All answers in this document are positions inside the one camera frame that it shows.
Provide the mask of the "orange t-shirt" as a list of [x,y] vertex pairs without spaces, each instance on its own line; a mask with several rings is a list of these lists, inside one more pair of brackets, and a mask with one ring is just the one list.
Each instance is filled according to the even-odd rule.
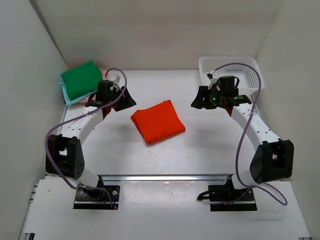
[[137,110],[131,121],[148,145],[153,145],[186,131],[171,100]]

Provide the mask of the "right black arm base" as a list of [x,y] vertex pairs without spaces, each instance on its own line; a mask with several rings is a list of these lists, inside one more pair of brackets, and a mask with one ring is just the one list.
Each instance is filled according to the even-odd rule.
[[252,188],[235,189],[228,178],[224,184],[208,185],[197,201],[209,200],[211,212],[254,212],[257,205]]

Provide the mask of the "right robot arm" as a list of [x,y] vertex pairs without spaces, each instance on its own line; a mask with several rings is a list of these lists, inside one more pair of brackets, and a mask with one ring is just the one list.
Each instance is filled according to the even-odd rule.
[[292,176],[294,145],[290,140],[282,140],[256,114],[250,98],[239,94],[240,80],[235,76],[222,76],[209,86],[201,85],[191,103],[196,109],[213,110],[222,108],[243,129],[241,139],[248,137],[255,153],[246,160],[246,169],[231,176],[230,184],[224,187],[224,195],[236,200],[242,189],[258,186]]

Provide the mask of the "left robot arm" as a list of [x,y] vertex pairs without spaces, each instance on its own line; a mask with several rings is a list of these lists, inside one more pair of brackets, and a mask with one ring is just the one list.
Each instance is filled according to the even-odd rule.
[[135,106],[127,87],[119,86],[118,80],[101,80],[97,92],[90,95],[81,115],[69,122],[59,135],[50,134],[45,141],[48,174],[62,177],[73,188],[87,188],[93,199],[104,195],[101,177],[85,166],[82,144],[111,110],[116,112]]

